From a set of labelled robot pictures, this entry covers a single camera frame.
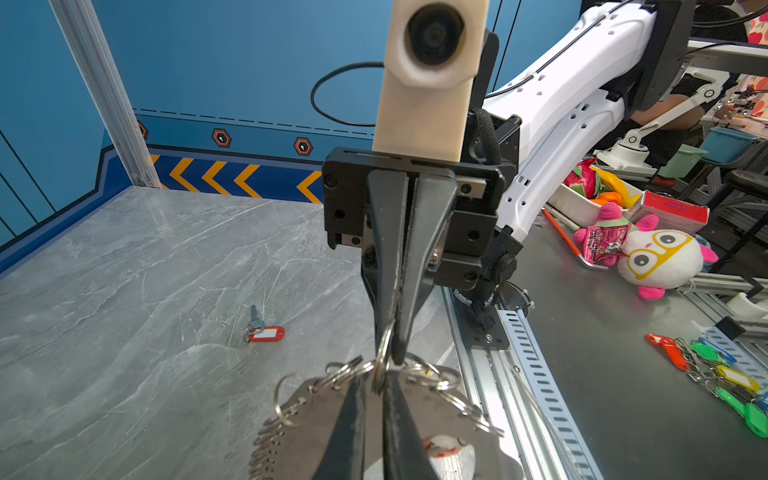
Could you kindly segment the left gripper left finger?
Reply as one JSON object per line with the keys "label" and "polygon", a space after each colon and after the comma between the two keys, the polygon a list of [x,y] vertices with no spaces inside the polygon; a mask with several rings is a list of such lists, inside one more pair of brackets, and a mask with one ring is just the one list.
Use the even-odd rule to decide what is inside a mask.
{"label": "left gripper left finger", "polygon": [[366,433],[365,378],[350,383],[315,480],[360,480],[364,474]]}

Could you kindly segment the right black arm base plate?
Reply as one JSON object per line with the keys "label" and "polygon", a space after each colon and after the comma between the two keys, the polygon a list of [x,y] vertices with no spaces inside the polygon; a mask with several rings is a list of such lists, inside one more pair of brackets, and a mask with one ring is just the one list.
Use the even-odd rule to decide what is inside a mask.
{"label": "right black arm base plate", "polygon": [[511,281],[485,302],[470,301],[458,290],[451,290],[451,300],[464,346],[491,351],[510,349],[506,312],[528,315],[535,307],[529,292]]}

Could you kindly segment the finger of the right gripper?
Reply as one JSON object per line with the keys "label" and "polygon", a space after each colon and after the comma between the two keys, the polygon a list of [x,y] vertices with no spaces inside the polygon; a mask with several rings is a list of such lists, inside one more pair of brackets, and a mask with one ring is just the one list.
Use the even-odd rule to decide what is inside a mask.
{"label": "finger of the right gripper", "polygon": [[404,363],[408,351],[413,320],[419,309],[419,295],[431,291],[428,265],[451,215],[456,191],[456,181],[450,176],[420,175],[415,181],[392,344],[392,360],[396,365]]}
{"label": "finger of the right gripper", "polygon": [[375,169],[366,179],[366,220],[370,238],[365,246],[365,286],[374,312],[375,342],[395,324],[392,346],[405,348],[409,320],[401,311],[407,221],[410,216],[409,177],[402,171]]}

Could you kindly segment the key with red tag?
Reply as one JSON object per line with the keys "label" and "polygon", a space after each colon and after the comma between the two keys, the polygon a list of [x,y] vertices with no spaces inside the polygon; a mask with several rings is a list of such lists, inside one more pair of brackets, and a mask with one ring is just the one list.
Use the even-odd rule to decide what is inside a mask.
{"label": "key with red tag", "polygon": [[255,305],[250,306],[250,320],[243,333],[246,343],[279,342],[285,337],[285,329],[281,326],[267,326],[259,316]]}

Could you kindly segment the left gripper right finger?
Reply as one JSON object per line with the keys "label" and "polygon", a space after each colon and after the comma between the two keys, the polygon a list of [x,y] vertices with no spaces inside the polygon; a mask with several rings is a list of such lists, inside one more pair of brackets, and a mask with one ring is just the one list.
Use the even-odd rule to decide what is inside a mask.
{"label": "left gripper right finger", "polygon": [[394,372],[386,374],[382,421],[384,478],[438,480]]}

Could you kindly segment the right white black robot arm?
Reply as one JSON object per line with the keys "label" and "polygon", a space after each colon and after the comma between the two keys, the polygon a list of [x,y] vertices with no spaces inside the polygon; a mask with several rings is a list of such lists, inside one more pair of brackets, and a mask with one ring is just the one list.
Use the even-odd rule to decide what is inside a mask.
{"label": "right white black robot arm", "polygon": [[336,148],[322,167],[328,242],[360,251],[380,370],[404,362],[434,287],[477,313],[495,300],[568,173],[670,87],[695,3],[594,6],[493,92],[478,78],[488,9],[395,2],[373,147]]}

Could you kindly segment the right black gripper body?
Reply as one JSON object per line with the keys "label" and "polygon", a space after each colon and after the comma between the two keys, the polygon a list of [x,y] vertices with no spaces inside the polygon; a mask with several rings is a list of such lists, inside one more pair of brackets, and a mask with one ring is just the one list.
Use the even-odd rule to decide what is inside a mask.
{"label": "right black gripper body", "polygon": [[509,228],[499,228],[497,208],[514,164],[453,163],[372,151],[336,148],[322,168],[325,230],[331,248],[354,246],[362,253],[363,283],[371,300],[379,296],[378,219],[370,200],[372,173],[401,172],[408,180],[407,203],[414,204],[418,180],[446,177],[456,183],[456,198],[436,243],[438,257],[425,266],[424,281],[488,303],[513,269],[520,248]]}

